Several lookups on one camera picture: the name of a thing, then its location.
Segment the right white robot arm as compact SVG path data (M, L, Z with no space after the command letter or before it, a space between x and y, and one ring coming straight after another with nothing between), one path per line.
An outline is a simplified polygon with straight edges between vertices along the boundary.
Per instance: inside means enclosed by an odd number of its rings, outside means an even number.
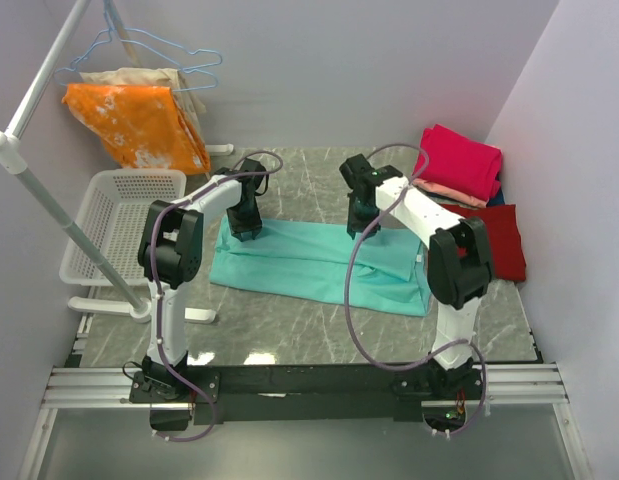
M345 274L344 308L347 327L357 348L350 311L350 283L355 258L367 236L378 231L390 215L402 223L428 251L427 283L438 302L433 350L403 371L434 361L428 374L433 395L449 399L463 386L459 369L478 353L472 343L477 310L494 278L488 231L476 217L464 218L428 198L391 165L374 168L358 154L339 167L349 188L347 233L355 241Z

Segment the teal t shirt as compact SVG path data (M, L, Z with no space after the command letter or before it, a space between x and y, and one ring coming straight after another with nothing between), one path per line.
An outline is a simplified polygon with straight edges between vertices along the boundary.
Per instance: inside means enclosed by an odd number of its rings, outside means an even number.
M338 224L265 219L254 240L239 241L221 222L209 280L230 288L342 305L354 240ZM355 258L352 307L423 317L431 292L424 245L407 229L366 239Z

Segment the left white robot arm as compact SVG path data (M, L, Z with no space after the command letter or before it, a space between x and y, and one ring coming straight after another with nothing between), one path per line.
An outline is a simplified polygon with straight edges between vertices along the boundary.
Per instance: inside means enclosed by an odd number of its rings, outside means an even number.
M149 207L138 250L151 295L151 340L142 371L165 401L182 399L189 388L186 297L200 269L204 232L226 214L235 238L255 239L262 230L256 198L268 177L262 163L245 157L235 169L218 170L189 195L157 200Z

